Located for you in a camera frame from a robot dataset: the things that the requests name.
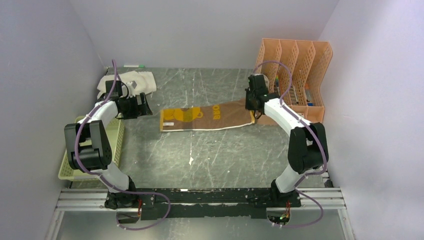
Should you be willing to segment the yellow brown bear towel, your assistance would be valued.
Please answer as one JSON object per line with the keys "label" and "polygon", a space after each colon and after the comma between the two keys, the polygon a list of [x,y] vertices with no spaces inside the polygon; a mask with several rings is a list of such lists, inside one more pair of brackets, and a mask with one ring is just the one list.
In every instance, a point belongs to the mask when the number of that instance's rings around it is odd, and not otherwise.
{"label": "yellow brown bear towel", "polygon": [[255,123],[254,113],[245,108],[245,100],[209,106],[167,108],[160,111],[161,132],[218,131],[249,126]]}

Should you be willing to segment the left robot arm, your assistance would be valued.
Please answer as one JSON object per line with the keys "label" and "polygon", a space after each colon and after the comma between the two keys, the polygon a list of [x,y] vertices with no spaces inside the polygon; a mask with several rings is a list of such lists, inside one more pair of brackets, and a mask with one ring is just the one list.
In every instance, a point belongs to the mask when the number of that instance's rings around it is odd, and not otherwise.
{"label": "left robot arm", "polygon": [[146,94],[137,93],[137,86],[134,80],[106,81],[106,92],[100,95],[94,108],[82,120],[64,127],[68,164],[73,170],[95,176],[107,187],[104,203],[107,209],[142,204],[133,180],[113,162],[113,148],[106,132],[106,127],[117,120],[118,115],[128,120],[152,114]]}

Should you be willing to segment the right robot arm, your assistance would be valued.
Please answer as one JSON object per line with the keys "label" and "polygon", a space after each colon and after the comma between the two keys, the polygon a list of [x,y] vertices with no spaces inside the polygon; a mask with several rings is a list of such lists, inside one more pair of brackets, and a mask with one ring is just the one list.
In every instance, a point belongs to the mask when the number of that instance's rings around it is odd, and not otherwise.
{"label": "right robot arm", "polygon": [[289,136],[288,166],[271,184],[270,202],[282,207],[289,200],[290,192],[309,176],[326,171],[329,160],[325,127],[313,123],[288,107],[276,93],[270,93],[263,74],[248,77],[245,108],[260,117],[267,116]]}

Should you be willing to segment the white crumpled towel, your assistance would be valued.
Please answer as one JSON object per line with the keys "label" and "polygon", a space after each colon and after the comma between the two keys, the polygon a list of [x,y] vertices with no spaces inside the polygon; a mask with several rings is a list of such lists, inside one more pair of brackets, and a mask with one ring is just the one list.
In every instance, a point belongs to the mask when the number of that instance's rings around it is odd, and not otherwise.
{"label": "white crumpled towel", "polygon": [[[136,97],[141,93],[150,94],[157,90],[154,75],[150,71],[129,71],[118,75],[115,86],[118,90],[122,90],[122,98]],[[97,89],[99,93],[97,100],[106,99],[110,89],[107,88],[107,82],[114,81],[114,75],[105,75],[101,78]]]}

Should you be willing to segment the white green marker pen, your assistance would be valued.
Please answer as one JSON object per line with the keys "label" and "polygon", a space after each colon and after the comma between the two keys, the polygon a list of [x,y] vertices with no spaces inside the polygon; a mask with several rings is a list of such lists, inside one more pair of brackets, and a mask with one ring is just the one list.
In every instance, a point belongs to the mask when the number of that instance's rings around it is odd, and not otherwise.
{"label": "white green marker pen", "polygon": [[123,65],[123,67],[124,68],[144,68],[145,67],[145,65],[142,65],[142,64],[138,64],[138,65],[136,65],[136,64],[124,64]]}

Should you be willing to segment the orange file organizer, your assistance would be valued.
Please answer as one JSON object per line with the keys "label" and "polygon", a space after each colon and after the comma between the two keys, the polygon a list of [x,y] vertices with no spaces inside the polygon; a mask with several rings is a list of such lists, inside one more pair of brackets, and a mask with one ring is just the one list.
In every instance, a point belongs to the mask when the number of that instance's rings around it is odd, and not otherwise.
{"label": "orange file organizer", "polygon": [[320,93],[333,56],[328,41],[263,38],[253,72],[265,76],[271,93],[305,119],[323,122],[325,106]]}

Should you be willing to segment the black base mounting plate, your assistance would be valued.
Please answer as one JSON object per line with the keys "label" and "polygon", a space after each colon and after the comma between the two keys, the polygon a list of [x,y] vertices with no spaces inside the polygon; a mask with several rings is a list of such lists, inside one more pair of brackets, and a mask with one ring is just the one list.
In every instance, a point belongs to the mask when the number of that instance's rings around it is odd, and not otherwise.
{"label": "black base mounting plate", "polygon": [[140,195],[107,193],[104,208],[116,210],[127,223],[139,220],[203,217],[266,219],[271,208],[301,206],[296,191],[274,196],[272,187],[140,188]]}

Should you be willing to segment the aluminium frame rails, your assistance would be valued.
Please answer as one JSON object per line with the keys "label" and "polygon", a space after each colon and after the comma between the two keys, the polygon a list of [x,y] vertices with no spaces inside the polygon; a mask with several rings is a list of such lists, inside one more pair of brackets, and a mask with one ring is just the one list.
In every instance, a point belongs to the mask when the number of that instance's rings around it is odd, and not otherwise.
{"label": "aluminium frame rails", "polygon": [[271,202],[272,180],[288,164],[289,137],[276,127],[246,130],[124,130],[119,168],[141,192],[141,220],[278,218],[284,210],[336,210],[344,237],[355,239],[338,187],[299,188]]}

